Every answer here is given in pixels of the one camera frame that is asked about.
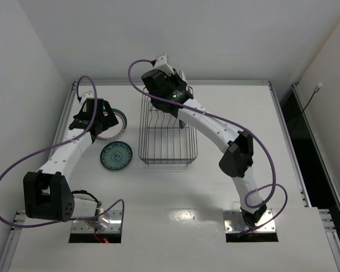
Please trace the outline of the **white plate grey rim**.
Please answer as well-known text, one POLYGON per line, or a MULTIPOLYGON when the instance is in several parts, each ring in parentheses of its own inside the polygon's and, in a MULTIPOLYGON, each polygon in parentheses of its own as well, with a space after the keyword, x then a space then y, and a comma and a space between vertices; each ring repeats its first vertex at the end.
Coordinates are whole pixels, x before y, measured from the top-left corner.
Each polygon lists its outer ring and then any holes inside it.
POLYGON ((185 76, 185 73, 182 70, 180 70, 178 72, 178 74, 179 74, 179 77, 181 78, 182 81, 184 81, 185 83, 188 83, 186 76, 185 76))

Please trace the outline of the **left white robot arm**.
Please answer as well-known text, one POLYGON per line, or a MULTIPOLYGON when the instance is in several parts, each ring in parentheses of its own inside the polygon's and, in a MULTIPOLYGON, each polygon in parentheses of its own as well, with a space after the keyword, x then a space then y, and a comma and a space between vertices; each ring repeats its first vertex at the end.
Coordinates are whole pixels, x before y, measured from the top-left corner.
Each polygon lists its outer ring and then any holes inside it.
POLYGON ((25 214, 29 218, 67 222, 94 220, 99 213, 97 201, 74 197, 69 178, 85 150, 118 120, 104 99, 86 98, 80 103, 82 107, 69 125, 65 144, 36 172, 27 172, 23 178, 25 214))

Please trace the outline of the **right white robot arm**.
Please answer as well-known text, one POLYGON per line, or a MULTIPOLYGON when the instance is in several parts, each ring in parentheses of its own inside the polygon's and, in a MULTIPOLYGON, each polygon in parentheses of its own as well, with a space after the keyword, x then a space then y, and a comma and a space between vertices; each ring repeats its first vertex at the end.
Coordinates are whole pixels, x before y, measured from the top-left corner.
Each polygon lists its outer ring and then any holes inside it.
POLYGON ((152 105, 165 113, 177 117, 181 121, 196 128, 210 139, 223 153, 219 168, 231 177, 240 197, 240 206, 244 222, 255 227, 266 211, 266 205, 257 191, 253 177, 252 156, 254 154, 253 138, 216 118, 194 112, 183 105, 204 111, 205 108, 193 98, 188 84, 178 74, 167 76, 165 72, 153 69, 141 76, 150 95, 179 103, 173 105, 152 99, 152 105))

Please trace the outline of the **green red rimmed plate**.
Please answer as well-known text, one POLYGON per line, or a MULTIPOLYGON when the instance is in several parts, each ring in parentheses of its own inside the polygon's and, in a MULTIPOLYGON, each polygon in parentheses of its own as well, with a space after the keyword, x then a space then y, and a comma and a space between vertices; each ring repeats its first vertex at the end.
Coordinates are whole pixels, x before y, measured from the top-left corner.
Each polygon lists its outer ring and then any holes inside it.
POLYGON ((127 118, 125 114, 118 109, 113 109, 113 113, 118 121, 117 125, 114 125, 107 129, 106 131, 102 132, 97 136, 97 139, 100 141, 115 141, 119 139, 125 132, 127 128, 127 118))
POLYGON ((179 128, 180 129, 184 129, 184 128, 186 128, 186 126, 187 126, 187 123, 185 121, 179 120, 179 128))

